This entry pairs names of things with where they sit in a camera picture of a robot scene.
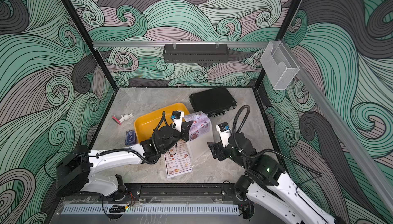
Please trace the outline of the special menu paper sheet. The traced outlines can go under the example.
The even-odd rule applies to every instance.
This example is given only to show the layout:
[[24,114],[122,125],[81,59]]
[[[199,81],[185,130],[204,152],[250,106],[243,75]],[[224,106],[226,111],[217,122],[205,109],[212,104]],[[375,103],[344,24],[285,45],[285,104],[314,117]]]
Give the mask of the special menu paper sheet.
[[189,130],[189,140],[193,141],[210,130],[211,120],[201,111],[184,116],[186,122],[192,122]]

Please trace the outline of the old menu sheet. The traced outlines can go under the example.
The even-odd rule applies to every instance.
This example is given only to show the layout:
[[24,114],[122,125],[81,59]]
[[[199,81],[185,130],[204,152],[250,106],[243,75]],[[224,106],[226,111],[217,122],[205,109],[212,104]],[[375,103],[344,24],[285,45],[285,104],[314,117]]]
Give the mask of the old menu sheet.
[[192,172],[190,153],[185,141],[179,141],[164,155],[167,178]]

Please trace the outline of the white acrylic menu holder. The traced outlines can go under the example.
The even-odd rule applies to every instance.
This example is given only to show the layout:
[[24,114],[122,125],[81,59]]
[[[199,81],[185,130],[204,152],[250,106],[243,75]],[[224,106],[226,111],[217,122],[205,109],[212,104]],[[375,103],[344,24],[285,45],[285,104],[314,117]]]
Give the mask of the white acrylic menu holder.
[[192,164],[195,164],[198,158],[209,151],[208,142],[214,142],[213,130],[210,124],[206,133],[202,135],[191,135],[189,141],[186,143]]

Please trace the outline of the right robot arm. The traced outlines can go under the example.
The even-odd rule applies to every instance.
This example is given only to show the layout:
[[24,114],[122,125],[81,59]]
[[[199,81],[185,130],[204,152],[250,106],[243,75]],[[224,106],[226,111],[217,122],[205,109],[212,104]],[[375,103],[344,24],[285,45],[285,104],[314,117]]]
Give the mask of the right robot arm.
[[221,135],[219,143],[207,145],[213,158],[230,159],[241,166],[245,173],[234,184],[240,201],[257,204],[287,224],[343,224],[308,197],[273,157],[262,154],[252,146],[243,133]]

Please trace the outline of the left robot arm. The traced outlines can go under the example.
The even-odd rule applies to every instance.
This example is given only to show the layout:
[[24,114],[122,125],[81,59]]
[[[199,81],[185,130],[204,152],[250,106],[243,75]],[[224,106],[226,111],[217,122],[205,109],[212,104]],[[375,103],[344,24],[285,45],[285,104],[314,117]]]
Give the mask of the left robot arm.
[[178,141],[189,140],[191,123],[180,129],[163,126],[152,137],[134,146],[110,150],[90,150],[79,146],[56,166],[56,194],[65,197],[77,192],[92,192],[120,199],[126,186],[120,175],[107,176],[102,171],[124,165],[153,165]]

